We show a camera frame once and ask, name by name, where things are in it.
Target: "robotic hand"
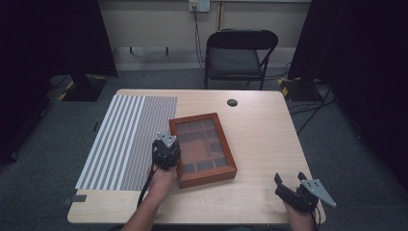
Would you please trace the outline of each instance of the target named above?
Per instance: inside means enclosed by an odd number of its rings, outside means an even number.
[[[153,163],[164,170],[175,167],[180,158],[180,143],[175,136],[158,133],[159,140],[152,143]]]
[[[337,206],[319,180],[308,180],[302,172],[299,172],[297,178],[300,180],[301,184],[299,188],[296,189],[296,192],[293,192],[282,184],[282,179],[276,172],[274,180],[277,188],[275,193],[279,195],[283,201],[296,210],[307,213],[315,211],[319,199],[332,207]]]

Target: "wooden table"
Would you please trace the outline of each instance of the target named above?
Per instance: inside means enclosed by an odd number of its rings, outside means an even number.
[[[273,177],[294,190],[302,171],[311,179],[305,156],[281,92],[256,90],[119,90],[118,95],[176,96],[175,117],[217,113],[238,168],[233,180],[180,190],[176,179],[161,205],[160,224],[287,223]],[[227,105],[236,99],[238,106]],[[78,190],[73,223],[125,223],[135,212],[140,192]],[[319,204],[321,222],[325,213]]]

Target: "striped mat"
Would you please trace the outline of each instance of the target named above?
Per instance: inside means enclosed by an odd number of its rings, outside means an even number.
[[[76,189],[141,191],[157,133],[169,134],[176,97],[115,95]]]

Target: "wooden box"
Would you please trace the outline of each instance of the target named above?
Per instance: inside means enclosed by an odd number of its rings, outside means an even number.
[[[216,113],[174,118],[169,124],[180,142],[180,189],[235,178],[237,167]]]

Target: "chair backrest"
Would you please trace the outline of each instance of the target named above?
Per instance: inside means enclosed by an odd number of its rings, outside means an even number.
[[[278,44],[278,36],[267,30],[225,29],[210,35],[207,49],[268,50]]]

